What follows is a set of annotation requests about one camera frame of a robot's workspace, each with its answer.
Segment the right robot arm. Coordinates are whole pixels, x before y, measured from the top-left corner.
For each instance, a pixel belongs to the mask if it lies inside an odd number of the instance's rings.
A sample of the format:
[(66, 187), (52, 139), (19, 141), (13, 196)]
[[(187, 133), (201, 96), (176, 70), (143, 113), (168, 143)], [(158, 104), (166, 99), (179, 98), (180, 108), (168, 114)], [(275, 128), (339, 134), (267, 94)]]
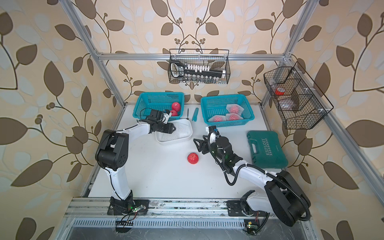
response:
[(264, 197), (259, 197), (254, 190), (246, 192), (236, 207), (230, 207), (235, 213), (248, 217), (258, 212), (274, 214), (289, 227), (297, 221), (310, 220), (311, 202), (287, 171), (269, 172), (249, 164), (233, 152), (228, 138), (214, 133), (194, 139), (193, 142), (198, 152), (214, 158), (229, 186), (234, 186), (239, 179), (245, 179), (265, 192)]

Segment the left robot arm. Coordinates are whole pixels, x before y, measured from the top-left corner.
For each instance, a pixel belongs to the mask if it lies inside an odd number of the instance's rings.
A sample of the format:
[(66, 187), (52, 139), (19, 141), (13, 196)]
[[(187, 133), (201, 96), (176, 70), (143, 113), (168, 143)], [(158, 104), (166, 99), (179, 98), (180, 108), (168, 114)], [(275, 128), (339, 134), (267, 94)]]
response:
[(133, 191), (128, 185), (125, 164), (129, 155), (129, 144), (136, 139), (160, 132), (172, 134), (176, 131), (173, 123), (169, 123), (171, 111), (151, 110), (150, 114), (136, 125), (123, 130), (106, 130), (100, 140), (95, 159), (109, 176), (113, 193), (110, 203), (115, 210), (124, 214), (135, 208)]

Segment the left teal plastic basket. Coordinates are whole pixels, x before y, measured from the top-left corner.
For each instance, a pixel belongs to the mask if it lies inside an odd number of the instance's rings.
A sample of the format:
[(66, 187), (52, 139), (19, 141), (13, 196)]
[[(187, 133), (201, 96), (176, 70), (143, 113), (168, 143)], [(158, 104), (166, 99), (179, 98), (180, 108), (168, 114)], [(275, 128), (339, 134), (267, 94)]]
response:
[(173, 103), (179, 103), (181, 110), (178, 116), (169, 118), (169, 121), (179, 120), (184, 112), (185, 94), (181, 92), (148, 92), (140, 94), (135, 108), (133, 117), (139, 120), (145, 119), (151, 113), (151, 110), (171, 110)]

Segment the teal plastic basket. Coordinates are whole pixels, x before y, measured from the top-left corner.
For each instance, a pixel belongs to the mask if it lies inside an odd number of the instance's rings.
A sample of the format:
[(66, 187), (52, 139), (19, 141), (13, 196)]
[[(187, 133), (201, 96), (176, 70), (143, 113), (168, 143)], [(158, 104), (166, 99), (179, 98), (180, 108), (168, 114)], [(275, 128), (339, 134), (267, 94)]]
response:
[(179, 120), (184, 112), (185, 94), (181, 92), (148, 92), (140, 94), (135, 108), (133, 117), (139, 120), (145, 119), (151, 113), (151, 110), (171, 110), (173, 103), (179, 103), (181, 110), (178, 116), (169, 118), (169, 121)]
[(218, 128), (243, 126), (255, 119), (251, 105), (244, 95), (203, 97), (201, 109), (204, 122)]

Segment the white plastic tray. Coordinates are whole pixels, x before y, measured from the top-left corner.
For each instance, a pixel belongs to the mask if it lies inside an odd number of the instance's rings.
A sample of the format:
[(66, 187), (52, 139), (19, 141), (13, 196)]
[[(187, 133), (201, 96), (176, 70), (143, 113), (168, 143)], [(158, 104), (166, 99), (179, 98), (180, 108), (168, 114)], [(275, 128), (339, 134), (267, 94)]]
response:
[(172, 134), (156, 132), (156, 140), (159, 144), (168, 146), (186, 142), (192, 138), (193, 128), (191, 122), (187, 119), (171, 121), (176, 127)]

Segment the teal knife sheath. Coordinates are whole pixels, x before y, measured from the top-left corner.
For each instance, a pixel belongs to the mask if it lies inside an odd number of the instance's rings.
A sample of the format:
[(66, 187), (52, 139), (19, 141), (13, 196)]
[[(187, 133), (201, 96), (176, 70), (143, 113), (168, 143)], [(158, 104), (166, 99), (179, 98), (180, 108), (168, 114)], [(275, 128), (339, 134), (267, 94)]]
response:
[(195, 111), (194, 111), (194, 114), (193, 114), (193, 118), (192, 118), (193, 122), (197, 121), (198, 113), (199, 113), (199, 108), (195, 108)]

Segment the right teal plastic basket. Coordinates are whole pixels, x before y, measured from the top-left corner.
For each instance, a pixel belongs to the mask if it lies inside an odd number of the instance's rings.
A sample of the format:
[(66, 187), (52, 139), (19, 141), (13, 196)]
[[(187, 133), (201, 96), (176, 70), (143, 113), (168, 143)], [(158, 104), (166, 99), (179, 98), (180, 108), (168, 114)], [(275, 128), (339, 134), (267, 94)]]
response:
[(243, 126), (255, 119), (251, 105), (244, 95), (203, 97), (201, 109), (204, 122), (218, 128)]

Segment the black white tool set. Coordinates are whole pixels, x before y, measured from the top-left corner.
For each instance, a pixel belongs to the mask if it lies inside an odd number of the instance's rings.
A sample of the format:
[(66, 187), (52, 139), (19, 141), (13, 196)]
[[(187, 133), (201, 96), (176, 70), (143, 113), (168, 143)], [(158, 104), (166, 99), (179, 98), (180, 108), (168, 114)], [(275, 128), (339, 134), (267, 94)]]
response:
[(215, 70), (201, 65), (184, 64), (181, 61), (171, 61), (170, 71), (174, 78), (195, 76), (196, 78), (221, 79), (227, 76), (225, 70)]

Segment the green tool case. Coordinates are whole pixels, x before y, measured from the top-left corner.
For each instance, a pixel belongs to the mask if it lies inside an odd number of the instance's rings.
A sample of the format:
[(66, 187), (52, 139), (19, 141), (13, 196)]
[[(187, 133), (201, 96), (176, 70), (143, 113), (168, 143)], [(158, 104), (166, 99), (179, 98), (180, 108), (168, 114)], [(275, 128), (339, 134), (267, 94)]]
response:
[(288, 160), (274, 131), (249, 131), (248, 143), (253, 164), (262, 169), (284, 169)]

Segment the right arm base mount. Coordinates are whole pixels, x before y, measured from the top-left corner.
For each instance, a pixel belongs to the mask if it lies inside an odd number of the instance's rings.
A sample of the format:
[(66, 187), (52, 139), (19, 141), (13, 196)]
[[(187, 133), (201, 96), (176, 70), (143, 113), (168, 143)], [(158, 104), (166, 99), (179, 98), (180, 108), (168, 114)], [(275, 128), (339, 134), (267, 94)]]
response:
[(254, 211), (247, 203), (248, 198), (253, 194), (255, 190), (250, 190), (245, 193), (239, 200), (226, 201), (228, 215), (230, 217), (254, 217), (257, 216), (266, 217), (268, 213), (263, 211)]

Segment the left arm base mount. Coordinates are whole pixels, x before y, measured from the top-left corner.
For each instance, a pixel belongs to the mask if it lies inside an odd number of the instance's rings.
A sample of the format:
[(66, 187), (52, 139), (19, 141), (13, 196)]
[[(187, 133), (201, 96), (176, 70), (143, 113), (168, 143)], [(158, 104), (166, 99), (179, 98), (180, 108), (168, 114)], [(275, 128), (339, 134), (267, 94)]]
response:
[(110, 198), (110, 205), (107, 211), (107, 215), (110, 216), (122, 216), (122, 215), (146, 215), (149, 209), (150, 200), (147, 199), (133, 199), (128, 197), (126, 200)]

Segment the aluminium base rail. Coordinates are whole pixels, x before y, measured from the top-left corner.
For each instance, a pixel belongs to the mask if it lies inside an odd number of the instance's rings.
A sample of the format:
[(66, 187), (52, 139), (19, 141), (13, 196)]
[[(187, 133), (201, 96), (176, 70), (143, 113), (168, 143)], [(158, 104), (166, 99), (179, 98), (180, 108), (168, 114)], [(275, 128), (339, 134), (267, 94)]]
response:
[(236, 199), (137, 198), (131, 213), (121, 213), (109, 198), (74, 198), (65, 217), (74, 227), (244, 230), (274, 214), (245, 214)]

